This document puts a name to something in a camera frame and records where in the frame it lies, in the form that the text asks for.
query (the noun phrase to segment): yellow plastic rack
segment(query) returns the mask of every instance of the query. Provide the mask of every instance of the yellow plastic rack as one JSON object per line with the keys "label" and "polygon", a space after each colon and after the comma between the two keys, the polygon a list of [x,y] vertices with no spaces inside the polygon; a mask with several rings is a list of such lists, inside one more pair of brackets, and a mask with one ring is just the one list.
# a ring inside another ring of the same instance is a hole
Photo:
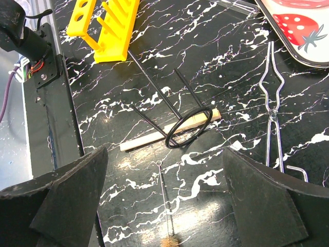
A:
{"label": "yellow plastic rack", "polygon": [[96,63],[125,61],[139,0],[102,2],[106,15],[104,20],[97,17],[97,21],[102,25],[98,42],[87,33],[95,4],[96,0],[77,0],[66,31],[67,35],[84,39],[95,50]]}

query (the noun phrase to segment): black metal rod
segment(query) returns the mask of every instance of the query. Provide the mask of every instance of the black metal rod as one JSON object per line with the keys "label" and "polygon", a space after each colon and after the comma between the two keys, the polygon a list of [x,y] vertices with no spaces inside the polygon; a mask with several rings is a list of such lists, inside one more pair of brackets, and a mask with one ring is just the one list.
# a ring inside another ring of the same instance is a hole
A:
{"label": "black metal rod", "polygon": [[[141,116],[141,118],[143,118],[146,122],[148,122],[150,125],[152,125],[154,127],[154,129],[156,129],[157,131],[159,131],[165,138],[167,138],[167,134],[158,126],[156,125],[156,123],[154,123],[152,120],[150,120],[144,113],[142,113],[140,110],[138,110],[136,107],[134,107],[133,105],[131,106],[131,108],[139,115]],[[177,145],[178,143],[174,140],[174,139],[170,139],[170,142],[173,145]]]}
{"label": "black metal rod", "polygon": [[195,92],[193,91],[193,89],[191,88],[191,86],[189,85],[187,80],[185,79],[185,77],[181,74],[181,72],[177,68],[175,68],[174,70],[175,70],[176,74],[180,77],[180,79],[184,83],[184,85],[187,87],[188,91],[191,93],[192,97],[195,99],[195,101],[199,105],[199,107],[204,107],[201,100],[199,100],[199,98],[197,97],[197,95],[195,94]]}
{"label": "black metal rod", "polygon": [[130,50],[128,50],[128,53],[132,57],[132,59],[135,61],[135,63],[137,64],[137,66],[140,68],[140,70],[143,72],[143,74],[146,76],[146,78],[149,80],[149,82],[152,84],[152,86],[155,88],[155,90],[158,92],[158,94],[160,95],[160,97],[164,100],[164,102],[166,103],[166,105],[175,114],[175,116],[179,120],[181,120],[182,119],[182,116],[180,115],[180,113],[177,111],[177,109],[174,107],[174,105],[171,104],[171,102],[169,101],[169,99],[166,97],[166,95],[164,95],[164,93],[155,84],[155,82],[151,79],[151,77],[149,77],[149,75],[146,73],[145,69],[142,67],[141,63],[138,61],[138,59],[135,57],[135,55]]}

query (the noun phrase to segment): silver tongs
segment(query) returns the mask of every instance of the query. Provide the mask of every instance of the silver tongs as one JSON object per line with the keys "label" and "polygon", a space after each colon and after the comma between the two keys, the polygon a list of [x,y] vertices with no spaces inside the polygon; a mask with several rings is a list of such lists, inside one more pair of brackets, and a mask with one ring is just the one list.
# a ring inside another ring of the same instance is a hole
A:
{"label": "silver tongs", "polygon": [[[271,59],[273,70],[275,74],[279,77],[281,84],[277,89],[276,92],[276,102],[277,105],[275,108],[271,109],[269,107],[269,97],[268,97],[268,92],[263,86],[263,81],[265,79],[265,76],[268,73],[268,67],[269,67],[269,61]],[[285,168],[294,170],[294,171],[299,171],[303,175],[303,179],[305,182],[308,182],[308,177],[307,173],[304,169],[295,167],[295,166],[285,166],[283,165],[283,154],[282,154],[282,145],[281,145],[281,135],[280,135],[280,125],[279,125],[279,120],[277,117],[277,114],[279,112],[279,107],[280,107],[280,90],[282,89],[284,85],[284,79],[281,76],[281,74],[278,72],[278,69],[276,67],[275,63],[275,58],[274,58],[274,42],[271,41],[268,43],[268,48],[267,48],[267,57],[266,57],[266,66],[265,66],[265,71],[264,74],[259,81],[259,87],[265,94],[265,108],[268,112],[269,118],[268,118],[268,123],[267,123],[267,139],[266,139],[266,166],[269,166],[269,155],[270,155],[270,145],[271,145],[271,126],[272,123],[275,125],[275,130],[276,130],[276,135],[277,135],[277,145],[278,145],[278,156],[279,156],[279,170],[280,172],[284,173]]]}

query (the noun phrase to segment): black table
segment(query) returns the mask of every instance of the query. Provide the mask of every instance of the black table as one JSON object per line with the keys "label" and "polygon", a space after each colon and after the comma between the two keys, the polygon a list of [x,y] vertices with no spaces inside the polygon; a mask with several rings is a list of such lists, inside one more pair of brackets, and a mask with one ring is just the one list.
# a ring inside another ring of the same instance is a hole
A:
{"label": "black table", "polygon": [[[158,160],[182,246],[241,245],[220,155],[232,147],[265,162],[268,115],[258,82],[268,41],[275,41],[277,68],[285,79],[279,112],[285,164],[305,169],[311,183],[329,187],[329,70],[295,61],[262,14],[247,19],[205,0],[141,1],[131,51],[182,114],[197,105],[173,72],[176,67],[202,102],[217,107],[223,118],[179,150],[161,141],[120,152],[120,143],[154,132],[127,105],[134,104],[162,127],[176,118],[131,58],[96,64],[82,39],[66,35],[76,1],[52,2],[84,150],[105,144],[109,152],[98,210],[105,245],[159,246],[166,236]],[[96,17],[104,11],[100,1],[96,5],[88,33],[97,40]],[[265,81],[274,99],[279,81],[272,70]],[[271,164],[277,166],[273,144]]]}

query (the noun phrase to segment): strawberry tray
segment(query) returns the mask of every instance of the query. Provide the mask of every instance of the strawberry tray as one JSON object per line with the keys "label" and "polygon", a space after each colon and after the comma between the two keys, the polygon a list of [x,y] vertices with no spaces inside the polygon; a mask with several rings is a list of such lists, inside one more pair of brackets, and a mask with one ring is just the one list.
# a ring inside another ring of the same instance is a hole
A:
{"label": "strawberry tray", "polygon": [[329,67],[329,0],[255,0],[300,63]]}

